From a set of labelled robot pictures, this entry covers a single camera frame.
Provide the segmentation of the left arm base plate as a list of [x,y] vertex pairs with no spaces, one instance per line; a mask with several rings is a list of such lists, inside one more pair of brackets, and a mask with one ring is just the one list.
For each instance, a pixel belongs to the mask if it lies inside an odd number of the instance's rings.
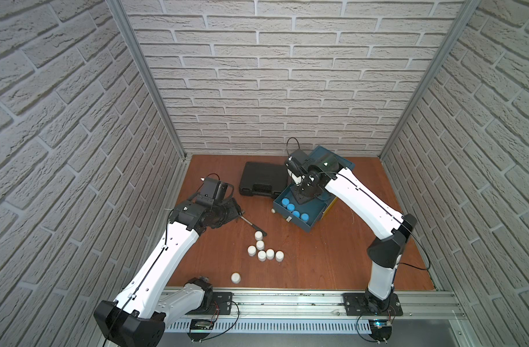
[[213,315],[218,312],[220,316],[231,314],[233,293],[227,291],[213,292],[212,296],[206,295],[202,302],[201,315]]

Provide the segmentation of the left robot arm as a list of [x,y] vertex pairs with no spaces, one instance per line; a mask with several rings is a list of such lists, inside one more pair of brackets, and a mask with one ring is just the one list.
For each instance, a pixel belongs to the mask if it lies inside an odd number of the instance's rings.
[[193,278],[166,299],[162,293],[181,260],[208,228],[239,217],[234,198],[211,205],[185,200],[169,214],[157,246],[134,278],[112,301],[103,300],[93,314],[105,341],[117,346],[156,346],[166,328],[188,313],[219,311],[213,287]]

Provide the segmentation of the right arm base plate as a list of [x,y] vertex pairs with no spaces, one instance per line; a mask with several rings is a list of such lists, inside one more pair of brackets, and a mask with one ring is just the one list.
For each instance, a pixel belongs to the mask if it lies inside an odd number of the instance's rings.
[[346,315],[350,317],[366,315],[403,316],[399,297],[391,293],[386,299],[378,299],[368,292],[350,292],[342,295]]

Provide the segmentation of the teal drawer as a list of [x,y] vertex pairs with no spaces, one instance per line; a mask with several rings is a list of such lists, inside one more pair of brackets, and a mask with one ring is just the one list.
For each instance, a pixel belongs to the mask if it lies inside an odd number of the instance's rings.
[[[335,204],[337,198],[334,195],[325,192],[321,198],[315,198],[306,204],[297,204],[291,192],[292,186],[293,184],[290,184],[280,196],[273,201],[272,212],[281,215],[287,222],[297,225],[305,232],[310,232],[311,229],[326,215],[329,208]],[[295,205],[295,211],[299,211],[300,214],[307,213],[310,217],[309,222],[305,223],[300,218],[296,218],[287,207],[283,207],[281,205],[283,198],[289,199],[290,203]]]

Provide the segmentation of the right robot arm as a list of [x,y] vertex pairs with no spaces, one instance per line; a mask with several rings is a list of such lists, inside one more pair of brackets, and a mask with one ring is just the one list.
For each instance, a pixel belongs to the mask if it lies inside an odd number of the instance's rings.
[[372,266],[365,301],[374,312],[387,310],[394,290],[394,278],[417,219],[388,206],[348,168],[306,174],[289,171],[288,175],[300,189],[322,188],[335,195],[373,231],[375,240],[367,249]]

